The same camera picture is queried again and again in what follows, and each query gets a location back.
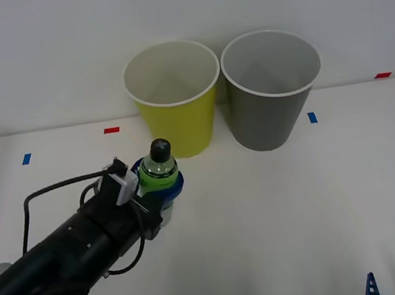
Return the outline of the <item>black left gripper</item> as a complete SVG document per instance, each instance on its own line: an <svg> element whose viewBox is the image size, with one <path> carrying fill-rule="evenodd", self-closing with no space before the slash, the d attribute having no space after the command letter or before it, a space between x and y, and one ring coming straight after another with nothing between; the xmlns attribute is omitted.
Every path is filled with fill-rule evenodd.
<svg viewBox="0 0 395 295"><path fill-rule="evenodd" d="M172 185L157 187L157 182L162 180L147 178L147 168L144 158L138 159L131 167L131 171L140 180L142 197L135 195L122 206L101 203L96 196L78 210L91 222L105 232L122 257L140 239L140 215L144 238L153 240L161 229L163 217L171 216L174 200L183 190L184 179L181 172Z"/></svg>

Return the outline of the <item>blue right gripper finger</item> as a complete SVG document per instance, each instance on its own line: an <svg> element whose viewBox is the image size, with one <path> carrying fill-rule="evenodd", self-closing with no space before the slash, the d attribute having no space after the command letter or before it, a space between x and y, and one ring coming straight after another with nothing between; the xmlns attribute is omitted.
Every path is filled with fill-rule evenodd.
<svg viewBox="0 0 395 295"><path fill-rule="evenodd" d="M374 274L368 273L366 280L365 295L380 295Z"/></svg>

